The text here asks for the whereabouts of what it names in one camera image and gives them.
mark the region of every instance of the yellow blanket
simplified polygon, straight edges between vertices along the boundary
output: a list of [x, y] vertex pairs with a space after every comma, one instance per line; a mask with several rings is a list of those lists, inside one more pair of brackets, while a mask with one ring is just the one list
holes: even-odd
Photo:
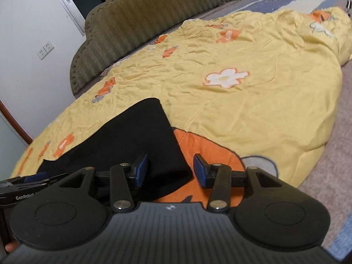
[[[264, 157], [280, 179], [297, 187], [328, 141], [340, 65], [351, 53], [351, 20], [339, 8], [311, 15], [243, 11], [185, 21], [117, 63], [66, 108], [24, 152], [12, 175], [36, 173], [43, 159], [57, 159], [128, 107], [156, 97], [180, 129], [178, 137], [184, 130], [242, 160]], [[187, 140], [192, 150], [194, 138]]]

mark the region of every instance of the electrical outlet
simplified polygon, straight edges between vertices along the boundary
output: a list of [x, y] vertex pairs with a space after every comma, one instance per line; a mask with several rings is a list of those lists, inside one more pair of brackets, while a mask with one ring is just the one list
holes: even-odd
[[45, 51], [44, 47], [40, 49], [40, 51], [37, 53], [37, 55], [40, 57], [40, 59], [43, 59], [48, 53]]
[[54, 48], [54, 46], [52, 45], [52, 43], [50, 41], [48, 41], [45, 45], [44, 45], [44, 49], [47, 53], [49, 53], [50, 51], [52, 51]]

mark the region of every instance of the black cloth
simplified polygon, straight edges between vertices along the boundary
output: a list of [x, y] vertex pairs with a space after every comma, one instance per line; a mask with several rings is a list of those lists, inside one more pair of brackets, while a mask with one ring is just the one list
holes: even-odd
[[56, 161], [44, 160], [38, 172], [56, 176], [83, 167], [108, 171], [116, 164], [134, 163], [142, 153], [148, 155], [148, 171], [142, 187], [133, 192], [134, 201], [158, 199], [192, 179], [192, 171], [156, 98], [128, 108]]

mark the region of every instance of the ribbed panel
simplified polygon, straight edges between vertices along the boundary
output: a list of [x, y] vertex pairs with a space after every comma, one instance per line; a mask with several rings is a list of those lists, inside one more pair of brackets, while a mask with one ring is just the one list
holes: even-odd
[[22, 245], [3, 264], [336, 263], [320, 247], [284, 253], [257, 246], [240, 235], [227, 216], [211, 214], [199, 203], [174, 206], [170, 211], [167, 204], [143, 203], [132, 213], [114, 215], [89, 243], [56, 252]]
[[70, 70], [76, 94], [114, 61], [172, 26], [231, 0], [106, 0], [86, 18], [87, 40]]

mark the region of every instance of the white stripe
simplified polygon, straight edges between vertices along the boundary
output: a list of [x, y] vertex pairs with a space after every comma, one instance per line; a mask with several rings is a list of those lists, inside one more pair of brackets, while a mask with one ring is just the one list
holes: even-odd
[[240, 11], [240, 10], [242, 10], [242, 9], [245, 9], [245, 8], [247, 8], [247, 7], [249, 7], [249, 6], [253, 5], [253, 4], [255, 4], [255, 3], [257, 3], [257, 2], [261, 2], [261, 1], [263, 1], [263, 0], [258, 0], [258, 1], [251, 2], [251, 3], [249, 3], [249, 4], [247, 4], [247, 5], [245, 5], [245, 6], [241, 7], [241, 8], [239, 8], [239, 9], [233, 11], [233, 12], [238, 12], [238, 11]]
[[279, 10], [293, 10], [304, 14], [309, 14], [325, 0], [295, 0], [282, 6]]

